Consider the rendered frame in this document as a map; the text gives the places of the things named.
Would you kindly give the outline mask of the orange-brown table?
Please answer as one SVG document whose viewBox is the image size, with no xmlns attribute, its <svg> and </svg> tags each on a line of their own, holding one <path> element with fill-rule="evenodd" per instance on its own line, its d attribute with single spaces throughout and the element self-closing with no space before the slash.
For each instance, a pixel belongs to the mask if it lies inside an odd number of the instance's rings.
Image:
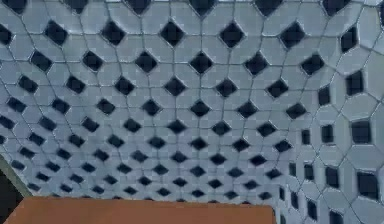
<svg viewBox="0 0 384 224">
<path fill-rule="evenodd" d="M 27 197 L 3 224 L 276 224 L 269 206 Z"/>
</svg>

